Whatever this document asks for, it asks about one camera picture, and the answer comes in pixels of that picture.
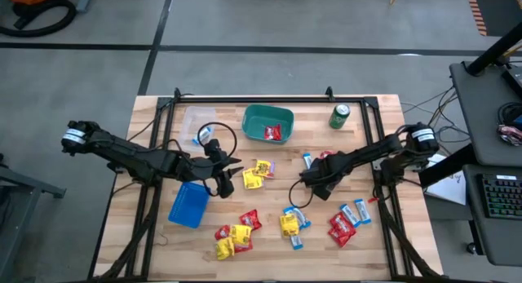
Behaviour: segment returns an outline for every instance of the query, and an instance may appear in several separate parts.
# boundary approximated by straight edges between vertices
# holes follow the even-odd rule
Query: blue plastic container
[[[178,196],[172,205],[169,221],[198,228],[208,202],[209,194],[203,185],[185,182],[181,184]]]
[[[281,124],[281,140],[267,140],[264,131],[267,126]],[[246,137],[270,144],[284,144],[294,129],[294,113],[287,108],[278,108],[264,104],[251,104],[246,108],[241,125]]]

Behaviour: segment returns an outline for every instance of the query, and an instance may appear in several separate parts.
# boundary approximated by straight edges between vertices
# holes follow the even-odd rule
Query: orange vacuum
[[[18,38],[35,38],[55,33],[67,27],[76,16],[76,7],[69,0],[11,0],[13,11],[20,18],[13,25],[15,29],[0,26],[0,33]],[[31,21],[43,12],[54,7],[66,7],[68,9],[65,17],[57,23],[41,29],[24,30]]]

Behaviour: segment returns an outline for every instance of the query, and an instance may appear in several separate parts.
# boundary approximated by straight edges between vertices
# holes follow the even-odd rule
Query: gray floor
[[[90,11],[62,32],[27,40],[0,36],[0,42],[151,44],[164,1],[93,0]],[[478,34],[467,0],[397,0],[393,7],[387,1],[174,0],[162,44],[483,50],[497,39]],[[6,8],[2,12],[3,24],[13,20]],[[64,200],[44,197],[38,205],[17,259],[19,276],[38,282],[86,277],[114,176],[95,156],[61,153],[60,137],[72,119],[124,135],[147,58],[147,51],[0,49],[0,152],[14,170],[68,189]],[[175,87],[199,95],[318,94],[332,86],[338,94],[399,94],[406,110],[451,86],[449,64],[472,59],[162,51],[147,94],[170,95]],[[422,107],[433,111],[436,104]],[[446,111],[465,128],[458,102]],[[405,114],[407,122],[430,116],[418,109]],[[463,145],[445,146],[455,151]],[[471,240],[467,223],[437,220],[432,226],[446,275],[522,277],[522,268],[494,267],[463,252]]]

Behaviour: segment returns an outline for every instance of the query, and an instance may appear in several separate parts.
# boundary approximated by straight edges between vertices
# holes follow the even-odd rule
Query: green soda can
[[[334,108],[334,112],[332,116],[330,116],[330,127],[334,129],[339,129],[343,127],[344,122],[350,116],[350,107],[346,104],[338,104]]]

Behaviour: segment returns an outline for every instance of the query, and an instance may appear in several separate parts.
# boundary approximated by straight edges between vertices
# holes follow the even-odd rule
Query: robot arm
[[[399,136],[408,133],[403,147]],[[381,162],[381,184],[397,182],[404,176],[404,168],[411,165],[425,166],[428,158],[439,150],[433,129],[422,123],[402,126],[395,134],[351,153],[338,152],[320,160],[315,159],[310,169],[300,174],[301,180],[322,200],[330,197],[332,190],[343,176],[354,168],[377,161]]]
[[[213,178],[218,184],[218,194],[226,198],[234,191],[230,178],[242,170],[240,167],[223,171],[224,167],[241,160],[228,157],[219,147],[217,139],[204,145],[208,158],[190,158],[190,154],[181,151],[144,148],[133,144],[111,135],[95,122],[70,121],[68,127],[61,140],[64,153],[71,156],[76,153],[94,153],[109,161],[111,170],[122,166],[133,179],[142,184],[154,184],[160,177],[182,182]]]

